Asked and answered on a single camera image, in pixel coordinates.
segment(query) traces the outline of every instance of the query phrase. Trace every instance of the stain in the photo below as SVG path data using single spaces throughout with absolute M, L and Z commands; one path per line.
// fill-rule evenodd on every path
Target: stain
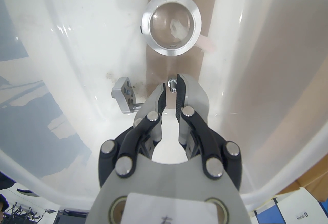
M 114 76 L 114 74 L 112 72 L 108 72 L 106 74 L 106 78 L 111 80 L 112 84 L 115 84 L 117 81 L 117 78 Z
M 146 87 L 144 86 L 143 81 L 137 82 L 132 85 L 133 92 L 135 93 L 140 100 L 146 100 L 148 98 Z

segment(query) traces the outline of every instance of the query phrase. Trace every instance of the screw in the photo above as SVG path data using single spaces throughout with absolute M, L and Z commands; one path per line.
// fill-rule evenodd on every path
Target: screw
M 224 167 L 223 167 L 222 162 L 219 159 L 217 159 L 215 157 L 211 157 L 206 160 L 205 165 L 206 165 L 207 172 L 211 176 L 216 177 L 216 178 L 220 178 L 222 176 Z
M 105 141 L 101 146 L 101 151 L 104 154 L 109 154 L 115 146 L 115 142 L 113 140 L 107 140 Z
M 177 92 L 177 79 L 169 79 L 167 85 L 169 86 L 171 93 Z
M 156 111 L 151 111 L 147 114 L 147 119 L 151 122 L 154 122 L 158 119 L 158 113 Z
M 182 113 L 187 117 L 191 117 L 195 114 L 195 110 L 191 106 L 185 106 L 182 109 Z
M 240 149 L 237 144 L 235 144 L 233 141 L 228 141 L 226 144 L 226 149 L 228 153 L 232 156 L 237 156 L 240 153 Z
M 137 127 L 137 125 L 142 121 L 142 118 L 135 119 L 133 122 L 133 127 Z
M 131 171 L 132 165 L 133 161 L 131 157 L 122 156 L 116 161 L 115 172 L 119 176 L 125 176 Z

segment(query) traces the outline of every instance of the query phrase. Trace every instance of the white label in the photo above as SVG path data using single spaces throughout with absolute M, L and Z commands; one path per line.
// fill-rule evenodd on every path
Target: white label
M 149 196 L 128 195 L 121 224 L 218 224 L 212 203 Z

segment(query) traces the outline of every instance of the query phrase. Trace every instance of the metal bracket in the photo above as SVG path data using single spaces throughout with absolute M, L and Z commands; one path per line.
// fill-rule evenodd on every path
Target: metal bracket
M 136 96 L 128 77 L 119 78 L 111 89 L 111 96 L 115 98 L 121 112 L 134 113 L 142 107 L 142 103 L 136 103 Z

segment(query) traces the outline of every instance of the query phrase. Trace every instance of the metal rod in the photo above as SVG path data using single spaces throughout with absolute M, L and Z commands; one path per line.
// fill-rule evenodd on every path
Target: metal rod
M 133 112 L 141 109 L 142 105 L 143 105 L 143 103 L 133 104 Z

